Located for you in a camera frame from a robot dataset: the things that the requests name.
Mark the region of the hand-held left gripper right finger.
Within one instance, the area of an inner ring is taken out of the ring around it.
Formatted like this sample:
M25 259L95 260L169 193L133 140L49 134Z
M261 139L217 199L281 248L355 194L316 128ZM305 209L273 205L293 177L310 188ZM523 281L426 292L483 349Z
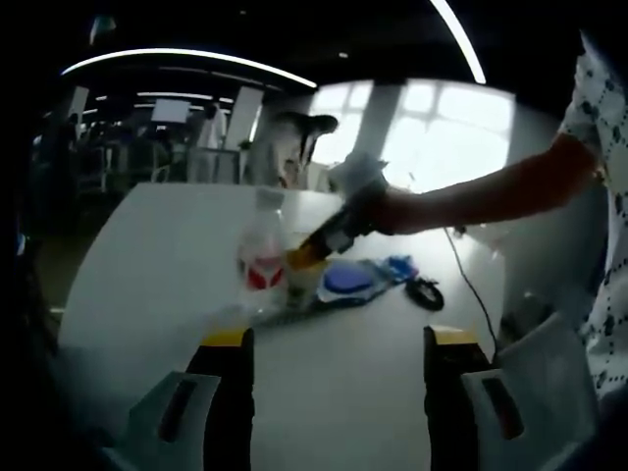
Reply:
M468 331L424 329L425 412L432 470L524 470L515 389Z

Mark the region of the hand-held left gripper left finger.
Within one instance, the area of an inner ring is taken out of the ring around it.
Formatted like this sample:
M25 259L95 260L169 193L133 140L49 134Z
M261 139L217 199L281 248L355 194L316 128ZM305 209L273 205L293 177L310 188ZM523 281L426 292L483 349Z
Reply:
M128 460L136 470L249 470L254 417L254 333L203 339L130 411Z

